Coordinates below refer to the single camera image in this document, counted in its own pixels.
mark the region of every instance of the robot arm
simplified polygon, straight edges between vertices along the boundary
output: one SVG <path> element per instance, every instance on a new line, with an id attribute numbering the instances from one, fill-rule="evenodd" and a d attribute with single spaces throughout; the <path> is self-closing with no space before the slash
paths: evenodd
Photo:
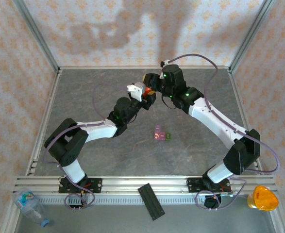
<path id="1" fill-rule="evenodd" d="M 148 110 L 156 100 L 154 91 L 143 95 L 145 93 L 145 85 L 143 83 L 129 85 L 127 90 L 129 98 L 119 98 L 107 119 L 83 123 L 75 122 L 73 119 L 68 118 L 46 140 L 45 148 L 63 131 L 70 127 L 81 125 L 62 135 L 49 149 L 51 156 L 57 160 L 74 183 L 83 186 L 87 180 L 87 175 L 77 160 L 83 145 L 86 142 L 99 138 L 111 138 L 121 135 L 127 129 L 127 124 L 138 114 L 139 110 L 141 108 Z"/>
<path id="2" fill-rule="evenodd" d="M 233 174 L 240 175 L 259 157 L 259 144 L 237 134 L 215 117 L 207 108 L 203 93 L 196 88 L 186 86 L 182 70 L 177 65 L 165 65 L 161 75 L 146 74 L 143 82 L 151 90 L 158 91 L 163 96 L 169 97 L 177 108 L 203 123 L 229 149 L 221 162 L 203 174 L 204 185 L 209 190 L 214 184 Z M 246 131 L 245 128 L 229 120 L 213 105 L 210 106 L 214 112 L 233 125 L 236 130 L 260 139 L 260 135 L 256 130 Z"/>

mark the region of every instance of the plastic water bottle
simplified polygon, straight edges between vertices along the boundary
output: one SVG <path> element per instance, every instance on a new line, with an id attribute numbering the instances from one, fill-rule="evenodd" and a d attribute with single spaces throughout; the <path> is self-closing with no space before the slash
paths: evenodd
<path id="1" fill-rule="evenodd" d="M 33 222 L 46 227 L 50 222 L 46 218 L 45 210 L 36 196 L 28 190 L 22 190 L 15 195 L 15 204 L 24 216 Z"/>

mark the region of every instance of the orange object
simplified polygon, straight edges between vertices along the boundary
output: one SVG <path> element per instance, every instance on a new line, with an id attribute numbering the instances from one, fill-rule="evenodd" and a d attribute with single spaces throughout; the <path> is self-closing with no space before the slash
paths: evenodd
<path id="1" fill-rule="evenodd" d="M 146 91 L 143 93 L 143 96 L 146 96 L 151 91 L 152 91 L 151 88 L 146 87 Z"/>
<path id="2" fill-rule="evenodd" d="M 247 197 L 247 203 L 250 208 L 264 211 L 275 210 L 279 204 L 275 194 L 264 186 L 257 186 L 253 194 Z"/>

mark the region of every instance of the gray mat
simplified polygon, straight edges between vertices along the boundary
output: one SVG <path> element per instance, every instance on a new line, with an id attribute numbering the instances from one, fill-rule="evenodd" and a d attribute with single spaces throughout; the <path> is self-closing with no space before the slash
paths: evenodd
<path id="1" fill-rule="evenodd" d="M 91 122 L 101 120 L 93 109 L 93 88 L 99 83 L 126 87 L 141 82 L 143 74 L 160 70 L 143 69 L 78 69 L 64 70 L 59 82 L 45 139 L 66 118 Z M 188 86 L 203 91 L 214 70 L 184 69 Z M 102 86 L 96 91 L 96 104 L 105 116 L 113 110 L 116 100 L 127 96 L 126 91 Z M 233 88 L 227 70 L 220 70 L 210 86 L 209 98 L 228 118 L 242 125 Z M 155 125 L 171 133 L 171 141 L 153 138 Z M 219 162 L 228 149 L 211 131 L 183 111 L 167 108 L 157 95 L 156 103 L 148 111 L 140 110 L 134 123 L 119 137 L 99 139 L 87 143 L 78 160 L 88 176 L 144 176 L 144 175 L 202 175 Z M 61 175 L 58 168 L 42 162 L 43 150 L 35 171 L 37 176 Z"/>
<path id="2" fill-rule="evenodd" d="M 274 233 L 269 212 L 247 206 L 238 198 L 229 208 L 209 212 L 193 205 L 163 205 L 165 215 L 152 221 L 146 207 L 93 206 L 70 211 L 45 206 L 51 223 L 41 228 L 20 216 L 15 233 Z"/>

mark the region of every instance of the blue bottle cap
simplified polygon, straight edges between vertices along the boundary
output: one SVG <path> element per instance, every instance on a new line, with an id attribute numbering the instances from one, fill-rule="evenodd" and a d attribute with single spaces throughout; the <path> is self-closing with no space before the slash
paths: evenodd
<path id="1" fill-rule="evenodd" d="M 43 222 L 41 222 L 41 227 L 46 227 L 50 221 L 48 219 L 45 219 Z"/>

